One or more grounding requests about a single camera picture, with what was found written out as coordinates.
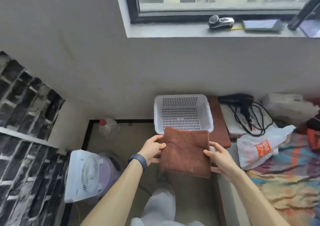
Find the floor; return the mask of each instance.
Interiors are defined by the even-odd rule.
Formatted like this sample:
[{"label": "floor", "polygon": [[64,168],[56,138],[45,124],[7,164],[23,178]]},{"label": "floor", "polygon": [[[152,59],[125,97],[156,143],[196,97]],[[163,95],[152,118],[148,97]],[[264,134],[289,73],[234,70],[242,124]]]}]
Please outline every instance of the floor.
[{"label": "floor", "polygon": [[[127,161],[133,154],[137,153],[145,141],[154,135],[153,123],[122,123],[118,136],[113,140],[106,140],[98,130],[98,124],[94,124],[88,151],[101,153],[110,150],[118,155],[123,161]],[[149,192],[157,188],[158,164],[151,164],[143,173],[140,184]],[[217,206],[213,198],[210,180],[184,174],[169,174],[169,180],[176,194],[176,217],[177,222],[187,224],[198,220],[205,226],[220,225],[217,215]],[[134,217],[140,217],[149,195],[138,188],[126,222]],[[74,203],[70,214],[68,226],[78,226],[91,211],[94,205],[77,202]]]}]

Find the folded towel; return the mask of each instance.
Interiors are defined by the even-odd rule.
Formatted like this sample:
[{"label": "folded towel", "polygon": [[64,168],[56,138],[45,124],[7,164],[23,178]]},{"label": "folded towel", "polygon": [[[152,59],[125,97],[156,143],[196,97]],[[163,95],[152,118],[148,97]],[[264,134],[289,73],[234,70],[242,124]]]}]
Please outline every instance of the folded towel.
[{"label": "folded towel", "polygon": [[161,142],[167,144],[161,154],[161,171],[210,178],[210,158],[203,153],[204,149],[209,150],[208,131],[181,131],[166,127]]}]

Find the white pants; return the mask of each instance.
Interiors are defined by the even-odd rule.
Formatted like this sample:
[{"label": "white pants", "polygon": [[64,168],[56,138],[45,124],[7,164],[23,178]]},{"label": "white pants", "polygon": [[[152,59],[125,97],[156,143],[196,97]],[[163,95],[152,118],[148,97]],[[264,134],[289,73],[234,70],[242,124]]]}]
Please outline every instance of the white pants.
[{"label": "white pants", "polygon": [[[141,219],[133,218],[131,226],[183,226],[174,222],[176,215],[176,198],[170,184],[162,184],[150,197],[144,208]],[[204,226],[193,221],[188,226]]]}]

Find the white plastic basket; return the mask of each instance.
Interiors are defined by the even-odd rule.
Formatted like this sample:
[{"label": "white plastic basket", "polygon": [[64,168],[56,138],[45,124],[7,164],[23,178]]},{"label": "white plastic basket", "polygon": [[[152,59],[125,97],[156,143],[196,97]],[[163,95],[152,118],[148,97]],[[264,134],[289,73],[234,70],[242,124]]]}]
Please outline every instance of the white plastic basket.
[{"label": "white plastic basket", "polygon": [[154,128],[163,135],[165,128],[200,131],[214,130],[207,97],[202,94],[161,95],[154,100]]}]

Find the plastic bag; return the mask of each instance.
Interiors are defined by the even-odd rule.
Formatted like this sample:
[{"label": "plastic bag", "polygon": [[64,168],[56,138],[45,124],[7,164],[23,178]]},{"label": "plastic bag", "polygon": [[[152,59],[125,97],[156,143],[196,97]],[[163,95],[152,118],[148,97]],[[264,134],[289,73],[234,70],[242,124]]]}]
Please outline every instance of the plastic bag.
[{"label": "plastic bag", "polygon": [[113,119],[101,119],[99,123],[99,132],[104,135],[106,139],[115,138],[120,131],[120,126]]},{"label": "plastic bag", "polygon": [[279,145],[295,128],[292,125],[284,128],[270,126],[263,136],[243,135],[237,140],[241,168],[244,170],[253,169],[263,164],[272,155],[277,155]]},{"label": "plastic bag", "polygon": [[300,94],[268,94],[262,105],[274,119],[299,126],[318,114],[319,107],[305,101]]}]

